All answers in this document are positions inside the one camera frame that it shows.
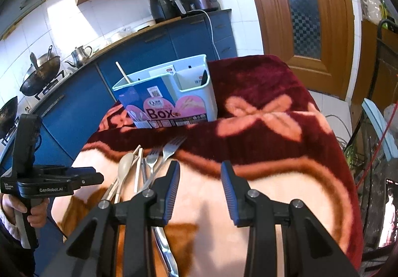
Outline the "left hand white cuff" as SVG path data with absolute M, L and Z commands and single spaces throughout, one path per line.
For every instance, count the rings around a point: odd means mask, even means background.
M 28 216 L 28 222 L 35 229 L 44 227 L 47 221 L 47 208 L 49 199 L 45 198 L 41 203 L 31 209 L 31 215 Z M 18 198 L 13 195 L 1 193 L 1 222 L 7 232 L 13 236 L 14 239 L 20 241 L 21 233 L 16 225 L 17 212 L 27 213 L 27 208 Z

